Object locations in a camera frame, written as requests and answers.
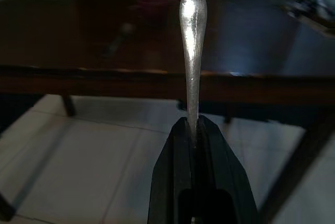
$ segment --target table leg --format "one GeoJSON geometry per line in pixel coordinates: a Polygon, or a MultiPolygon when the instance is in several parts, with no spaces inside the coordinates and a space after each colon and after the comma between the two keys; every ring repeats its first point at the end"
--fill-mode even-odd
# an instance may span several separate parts
{"type": "Polygon", "coordinates": [[[66,110],[66,114],[69,117],[72,117],[75,115],[75,108],[74,108],[74,104],[72,101],[72,98],[70,96],[62,96],[63,99],[63,104],[66,110]]]}
{"type": "Polygon", "coordinates": [[[260,216],[270,223],[285,201],[302,180],[310,165],[328,143],[335,130],[335,111],[322,111],[315,122],[306,130],[292,156],[264,201],[260,216]]]}
{"type": "Polygon", "coordinates": [[[15,214],[15,209],[0,194],[0,220],[10,221],[15,214]]]}

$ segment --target glossy table surface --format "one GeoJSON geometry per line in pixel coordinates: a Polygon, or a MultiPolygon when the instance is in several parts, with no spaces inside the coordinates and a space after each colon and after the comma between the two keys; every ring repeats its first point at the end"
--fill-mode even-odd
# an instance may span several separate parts
{"type": "MultiPolygon", "coordinates": [[[[207,2],[203,78],[294,79],[312,82],[311,89],[327,83],[328,94],[335,96],[335,40],[263,2],[207,2]]],[[[136,3],[4,0],[0,2],[0,70],[83,77],[111,73],[182,77],[178,3],[170,7],[166,25],[161,27],[138,19],[133,9],[136,3]],[[133,34],[115,54],[103,58],[124,23],[134,24],[133,34]]]]}

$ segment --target silver spoon handle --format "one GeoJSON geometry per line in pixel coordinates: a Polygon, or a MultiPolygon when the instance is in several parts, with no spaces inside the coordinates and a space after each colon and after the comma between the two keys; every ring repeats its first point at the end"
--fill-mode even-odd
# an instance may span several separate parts
{"type": "Polygon", "coordinates": [[[182,29],[187,88],[187,121],[193,144],[196,144],[201,54],[207,21],[206,0],[181,0],[182,29]]]}

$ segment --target dark wooden table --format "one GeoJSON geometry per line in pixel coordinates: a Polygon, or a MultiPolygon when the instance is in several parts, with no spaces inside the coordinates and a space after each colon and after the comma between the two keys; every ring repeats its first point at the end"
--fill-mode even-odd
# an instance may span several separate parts
{"type": "MultiPolygon", "coordinates": [[[[139,19],[136,0],[5,0],[0,3],[0,92],[185,99],[178,6],[164,26],[139,19]],[[136,29],[102,53],[123,23],[136,29]]],[[[261,208],[272,220],[335,128],[335,41],[251,0],[208,0],[200,99],[319,105],[261,208]]],[[[0,197],[0,203],[6,203],[0,197]]],[[[0,210],[8,219],[10,211],[0,210]]]]}

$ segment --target shiny metal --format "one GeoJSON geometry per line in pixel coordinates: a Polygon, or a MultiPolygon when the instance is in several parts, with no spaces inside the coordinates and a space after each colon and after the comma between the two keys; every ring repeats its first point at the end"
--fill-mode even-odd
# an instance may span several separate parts
{"type": "Polygon", "coordinates": [[[196,144],[201,54],[207,22],[206,0],[181,0],[182,29],[187,88],[187,121],[193,144],[196,144]]]}

